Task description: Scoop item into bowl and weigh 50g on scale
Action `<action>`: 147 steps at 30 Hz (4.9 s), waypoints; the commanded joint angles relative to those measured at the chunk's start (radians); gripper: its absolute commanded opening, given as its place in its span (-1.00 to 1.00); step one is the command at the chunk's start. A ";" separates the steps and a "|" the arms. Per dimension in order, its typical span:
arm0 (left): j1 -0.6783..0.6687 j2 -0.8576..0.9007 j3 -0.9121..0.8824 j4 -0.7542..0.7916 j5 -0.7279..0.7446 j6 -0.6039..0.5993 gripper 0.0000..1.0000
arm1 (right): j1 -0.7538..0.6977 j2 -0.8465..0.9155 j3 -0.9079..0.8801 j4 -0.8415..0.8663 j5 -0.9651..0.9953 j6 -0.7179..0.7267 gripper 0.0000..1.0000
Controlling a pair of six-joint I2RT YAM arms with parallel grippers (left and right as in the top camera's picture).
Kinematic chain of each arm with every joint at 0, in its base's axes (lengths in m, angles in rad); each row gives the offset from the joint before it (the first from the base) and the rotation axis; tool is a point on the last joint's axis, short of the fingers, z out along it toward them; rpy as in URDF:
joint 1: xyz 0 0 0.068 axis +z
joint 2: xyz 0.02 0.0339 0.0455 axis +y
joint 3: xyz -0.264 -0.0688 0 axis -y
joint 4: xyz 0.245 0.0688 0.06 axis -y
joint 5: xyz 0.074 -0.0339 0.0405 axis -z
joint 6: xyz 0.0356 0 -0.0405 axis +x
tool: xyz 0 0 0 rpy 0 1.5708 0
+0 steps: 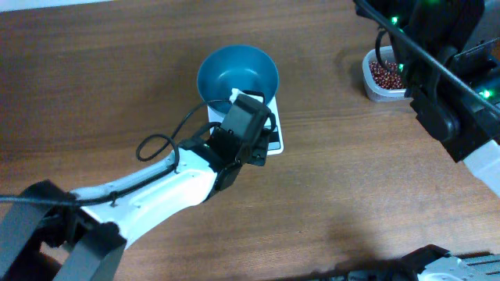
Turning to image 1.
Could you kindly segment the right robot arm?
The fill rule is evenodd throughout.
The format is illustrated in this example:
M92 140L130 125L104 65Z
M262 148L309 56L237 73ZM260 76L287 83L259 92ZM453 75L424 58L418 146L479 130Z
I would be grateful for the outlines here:
M355 0L388 35L420 125L455 162L499 192L499 3Z

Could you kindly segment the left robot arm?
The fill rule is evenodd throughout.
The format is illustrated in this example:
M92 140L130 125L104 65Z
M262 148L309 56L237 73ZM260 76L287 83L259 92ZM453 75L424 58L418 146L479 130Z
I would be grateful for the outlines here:
M2 196L4 280L111 280L124 251L170 216L231 186L245 164L265 163L270 128L250 138L211 124L163 160L70 192L43 180Z

